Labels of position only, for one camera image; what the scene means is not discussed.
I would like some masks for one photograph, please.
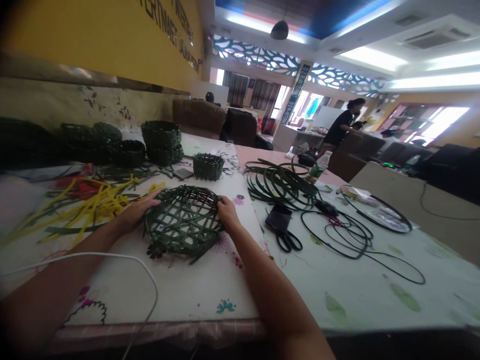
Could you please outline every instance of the curtain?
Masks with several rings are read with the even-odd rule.
[[[250,78],[231,71],[225,71],[223,86],[228,87],[227,101],[231,106],[242,107]]]
[[[257,79],[253,88],[250,106],[254,109],[265,110],[263,118],[268,119],[272,115],[279,92],[279,84]]]

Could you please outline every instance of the air conditioner vent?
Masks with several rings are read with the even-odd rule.
[[[461,26],[443,26],[406,38],[401,45],[414,50],[427,50],[480,37],[478,31],[470,31],[473,29],[466,31],[460,28]]]
[[[461,37],[461,38],[469,38],[469,37],[472,36],[472,34],[463,32],[463,31],[457,29],[456,27],[452,27],[450,30],[448,30],[448,32],[452,33],[453,35],[456,35],[458,37]]]
[[[412,24],[418,23],[420,20],[423,20],[425,18],[426,16],[423,14],[411,13],[395,21],[395,24],[402,27],[407,27]]]

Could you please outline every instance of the black scissors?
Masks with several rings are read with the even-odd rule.
[[[286,232],[277,230],[275,231],[275,235],[278,246],[285,253],[290,253],[292,249],[295,251],[300,251],[304,248],[298,237],[293,235],[288,230]]]

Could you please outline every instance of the ceiling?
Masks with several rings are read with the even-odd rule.
[[[197,0],[197,3],[205,30],[211,34],[371,79],[393,81],[480,72],[479,0]],[[288,39],[274,40],[259,30],[267,31],[283,18],[290,28]],[[417,40],[421,46],[440,44],[445,34],[458,41],[428,49],[409,45]],[[419,36],[421,39],[406,41]],[[365,48],[377,52],[367,53]],[[457,67],[462,61],[455,58],[435,65],[437,58],[475,51],[479,52],[478,61],[475,58],[462,67]],[[382,53],[398,58],[398,64],[395,58],[384,58]]]

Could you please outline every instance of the forearm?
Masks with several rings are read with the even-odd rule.
[[[108,252],[121,236],[115,228],[109,222],[69,254]],[[35,353],[53,337],[103,259],[85,255],[54,262],[2,301],[1,317],[22,352]]]
[[[321,330],[300,294],[240,224],[229,231],[245,266],[246,280],[260,317],[277,338]]]

